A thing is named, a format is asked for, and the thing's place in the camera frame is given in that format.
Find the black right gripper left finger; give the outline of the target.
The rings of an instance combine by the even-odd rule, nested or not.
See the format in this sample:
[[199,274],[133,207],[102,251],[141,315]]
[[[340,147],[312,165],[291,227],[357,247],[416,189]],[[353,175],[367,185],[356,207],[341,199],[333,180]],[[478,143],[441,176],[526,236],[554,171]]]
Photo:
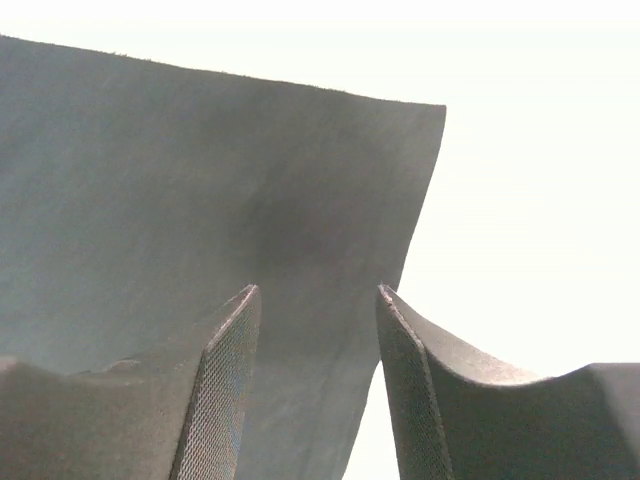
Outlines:
[[230,479],[261,321],[258,287],[96,372],[1,360],[5,479]]

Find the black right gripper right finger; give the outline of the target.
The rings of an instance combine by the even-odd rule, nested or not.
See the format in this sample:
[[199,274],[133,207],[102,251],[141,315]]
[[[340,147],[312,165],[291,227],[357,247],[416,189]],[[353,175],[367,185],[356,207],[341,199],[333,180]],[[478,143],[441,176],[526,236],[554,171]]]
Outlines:
[[635,479],[639,367],[540,376],[420,316],[380,286],[378,340],[404,479]]

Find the black t-shirt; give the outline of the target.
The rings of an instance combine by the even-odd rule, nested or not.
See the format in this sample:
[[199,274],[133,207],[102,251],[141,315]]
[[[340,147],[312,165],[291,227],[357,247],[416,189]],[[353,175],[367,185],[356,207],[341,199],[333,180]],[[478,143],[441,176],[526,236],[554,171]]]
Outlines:
[[258,287],[230,479],[340,479],[446,109],[1,41],[1,360],[62,375]]

